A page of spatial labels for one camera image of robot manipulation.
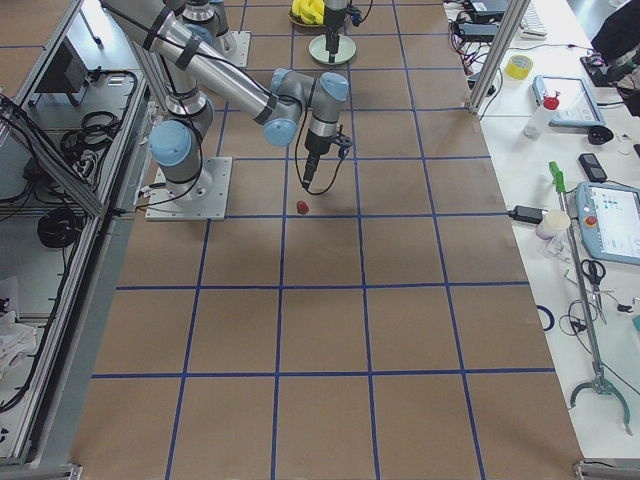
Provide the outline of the black handled scissors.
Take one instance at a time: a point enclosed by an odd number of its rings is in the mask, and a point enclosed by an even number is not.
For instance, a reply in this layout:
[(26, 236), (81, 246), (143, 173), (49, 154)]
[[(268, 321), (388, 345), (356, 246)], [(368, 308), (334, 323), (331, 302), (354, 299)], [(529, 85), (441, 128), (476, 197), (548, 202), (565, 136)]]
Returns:
[(603, 323), (607, 324), (606, 317), (603, 312), (603, 304), (601, 298), (601, 282), (606, 275), (605, 266), (598, 260), (584, 259), (580, 262), (583, 275), (588, 279), (592, 287), (592, 295), (598, 313), (601, 315)]

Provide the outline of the near teach pendant tablet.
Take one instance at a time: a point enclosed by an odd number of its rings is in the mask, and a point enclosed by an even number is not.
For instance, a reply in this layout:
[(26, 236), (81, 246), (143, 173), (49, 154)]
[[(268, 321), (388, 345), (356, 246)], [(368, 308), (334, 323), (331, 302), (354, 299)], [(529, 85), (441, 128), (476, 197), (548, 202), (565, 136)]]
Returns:
[(581, 182), (574, 192), (582, 243), (597, 260), (639, 264), (639, 190)]

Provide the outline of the far teach pendant tablet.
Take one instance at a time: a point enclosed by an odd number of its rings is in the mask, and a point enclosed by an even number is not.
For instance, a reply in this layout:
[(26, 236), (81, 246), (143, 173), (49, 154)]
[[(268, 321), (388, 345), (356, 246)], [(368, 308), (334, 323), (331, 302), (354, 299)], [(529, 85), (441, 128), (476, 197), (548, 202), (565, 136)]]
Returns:
[(536, 102), (545, 96), (558, 96), (559, 106), (549, 125), (560, 128), (589, 128), (605, 126), (605, 119), (583, 78), (536, 75), (532, 89)]

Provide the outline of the red strawberry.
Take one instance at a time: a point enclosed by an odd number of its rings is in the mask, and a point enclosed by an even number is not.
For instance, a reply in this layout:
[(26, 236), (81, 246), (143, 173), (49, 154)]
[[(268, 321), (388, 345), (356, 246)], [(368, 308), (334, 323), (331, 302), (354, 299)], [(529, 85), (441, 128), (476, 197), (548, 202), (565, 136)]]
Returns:
[(296, 203), (296, 211), (299, 215), (307, 215), (309, 213), (309, 206), (305, 201), (298, 201)]

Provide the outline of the black laptop power brick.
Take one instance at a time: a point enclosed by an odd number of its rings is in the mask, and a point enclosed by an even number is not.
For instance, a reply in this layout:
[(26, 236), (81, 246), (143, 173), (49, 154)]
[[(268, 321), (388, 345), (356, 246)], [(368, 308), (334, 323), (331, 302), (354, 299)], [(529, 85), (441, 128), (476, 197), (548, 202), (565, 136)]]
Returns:
[(499, 31), (499, 26), (494, 24), (455, 24), (456, 34), (466, 42), (487, 42), (494, 40)]

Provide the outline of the light green plate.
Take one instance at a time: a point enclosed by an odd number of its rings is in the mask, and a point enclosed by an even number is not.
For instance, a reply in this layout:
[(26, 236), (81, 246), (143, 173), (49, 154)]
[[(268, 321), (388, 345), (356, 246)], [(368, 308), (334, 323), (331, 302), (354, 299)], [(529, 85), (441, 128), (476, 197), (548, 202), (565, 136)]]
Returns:
[(329, 52), (326, 50), (325, 35), (318, 35), (313, 38), (308, 47), (311, 57), (324, 65), (341, 65), (350, 61), (356, 54), (356, 44), (348, 36), (339, 36), (338, 52), (335, 54), (333, 60), (330, 60)]

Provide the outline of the white paper cup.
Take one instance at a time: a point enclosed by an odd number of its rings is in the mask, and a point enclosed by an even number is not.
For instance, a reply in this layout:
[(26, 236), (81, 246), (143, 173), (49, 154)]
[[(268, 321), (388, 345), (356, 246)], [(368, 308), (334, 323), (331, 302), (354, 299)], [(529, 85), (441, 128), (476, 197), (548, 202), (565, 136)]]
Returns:
[(549, 210), (542, 215), (537, 225), (536, 236), (542, 240), (550, 240), (564, 232), (571, 225), (570, 216), (562, 210)]

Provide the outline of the teach pendant tablet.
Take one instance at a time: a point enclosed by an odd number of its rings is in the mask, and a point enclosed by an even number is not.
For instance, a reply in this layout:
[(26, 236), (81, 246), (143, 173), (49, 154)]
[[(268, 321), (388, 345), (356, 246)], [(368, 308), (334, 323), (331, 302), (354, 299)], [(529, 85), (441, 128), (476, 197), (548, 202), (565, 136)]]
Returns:
[(532, 89), (536, 102), (545, 96), (558, 96), (559, 106), (549, 125), (560, 128), (589, 128), (605, 126), (605, 119), (583, 78), (536, 75)]
[(574, 192), (582, 243), (597, 260), (639, 264), (639, 190), (581, 182)]

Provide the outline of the black round cap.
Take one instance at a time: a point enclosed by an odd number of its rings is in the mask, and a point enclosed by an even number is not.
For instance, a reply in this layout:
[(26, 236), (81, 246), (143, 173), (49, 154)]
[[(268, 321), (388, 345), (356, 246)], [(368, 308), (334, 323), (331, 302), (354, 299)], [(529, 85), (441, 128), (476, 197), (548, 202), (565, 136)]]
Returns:
[(587, 134), (587, 140), (590, 145), (601, 146), (614, 138), (614, 133), (603, 125), (594, 125), (589, 128)]

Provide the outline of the yellow banana bunch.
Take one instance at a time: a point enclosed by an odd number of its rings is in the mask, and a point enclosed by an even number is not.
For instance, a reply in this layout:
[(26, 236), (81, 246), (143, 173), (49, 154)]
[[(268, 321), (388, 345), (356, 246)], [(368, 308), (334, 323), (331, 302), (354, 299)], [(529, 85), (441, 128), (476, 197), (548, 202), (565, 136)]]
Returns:
[(291, 13), (305, 25), (323, 25), (324, 7), (323, 0), (294, 0)]

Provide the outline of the black power adapter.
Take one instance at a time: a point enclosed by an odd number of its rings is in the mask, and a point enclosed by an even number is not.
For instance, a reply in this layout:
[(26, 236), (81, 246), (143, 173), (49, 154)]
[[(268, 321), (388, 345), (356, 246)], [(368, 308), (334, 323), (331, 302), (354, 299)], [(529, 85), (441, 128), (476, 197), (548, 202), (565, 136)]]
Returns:
[(516, 205), (507, 212), (510, 219), (522, 223), (538, 225), (544, 218), (545, 210), (540, 208)]

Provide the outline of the aluminium frame post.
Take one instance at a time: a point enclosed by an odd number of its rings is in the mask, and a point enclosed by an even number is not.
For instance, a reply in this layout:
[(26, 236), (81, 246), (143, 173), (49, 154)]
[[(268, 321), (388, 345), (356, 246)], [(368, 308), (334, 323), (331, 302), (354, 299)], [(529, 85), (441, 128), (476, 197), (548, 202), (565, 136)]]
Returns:
[(474, 88), (471, 90), (468, 101), (468, 110), (471, 113), (477, 114), (479, 112), (529, 4), (529, 0), (514, 0), (508, 2), (497, 35), (488, 51)]

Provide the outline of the clear bottle red cap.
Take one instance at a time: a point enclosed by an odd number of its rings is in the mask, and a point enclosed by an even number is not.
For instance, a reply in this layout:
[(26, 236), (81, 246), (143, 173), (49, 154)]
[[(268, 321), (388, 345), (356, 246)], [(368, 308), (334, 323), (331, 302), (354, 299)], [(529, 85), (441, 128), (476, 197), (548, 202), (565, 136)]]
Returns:
[(548, 128), (551, 119), (560, 105), (558, 91), (546, 92), (534, 115), (523, 129), (525, 137), (537, 140)]

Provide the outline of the long reach grabber tool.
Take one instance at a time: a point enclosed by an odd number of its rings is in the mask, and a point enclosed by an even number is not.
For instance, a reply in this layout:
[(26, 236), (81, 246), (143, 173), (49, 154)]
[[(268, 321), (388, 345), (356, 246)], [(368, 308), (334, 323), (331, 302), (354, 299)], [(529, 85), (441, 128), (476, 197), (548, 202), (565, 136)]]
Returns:
[(570, 395), (570, 407), (573, 408), (576, 405), (576, 401), (580, 392), (586, 389), (593, 390), (599, 395), (613, 395), (615, 396), (623, 411), (622, 423), (628, 435), (633, 435), (630, 428), (631, 414), (628, 403), (621, 392), (605, 378), (604, 365), (602, 363), (599, 345), (596, 337), (596, 330), (593, 324), (593, 316), (591, 314), (591, 304), (588, 298), (588, 293), (585, 286), (585, 279), (583, 270), (581, 267), (581, 259), (579, 255), (578, 245), (575, 238), (574, 227), (572, 219), (569, 219), (569, 226), (567, 227), (567, 239), (570, 247), (572, 263), (576, 274), (576, 280), (579, 290), (580, 305), (583, 312), (584, 321), (586, 324), (586, 333), (589, 341), (589, 349), (591, 352), (591, 365), (594, 372), (594, 379), (591, 381), (583, 382), (576, 386)]

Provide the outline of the yellow tape roll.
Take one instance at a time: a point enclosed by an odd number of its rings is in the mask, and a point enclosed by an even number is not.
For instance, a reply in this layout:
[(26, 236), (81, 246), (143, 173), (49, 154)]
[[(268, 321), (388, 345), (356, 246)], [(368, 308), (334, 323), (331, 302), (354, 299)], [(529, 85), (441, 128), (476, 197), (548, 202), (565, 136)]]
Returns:
[(512, 55), (505, 68), (504, 73), (514, 80), (524, 80), (533, 68), (533, 60), (526, 55)]

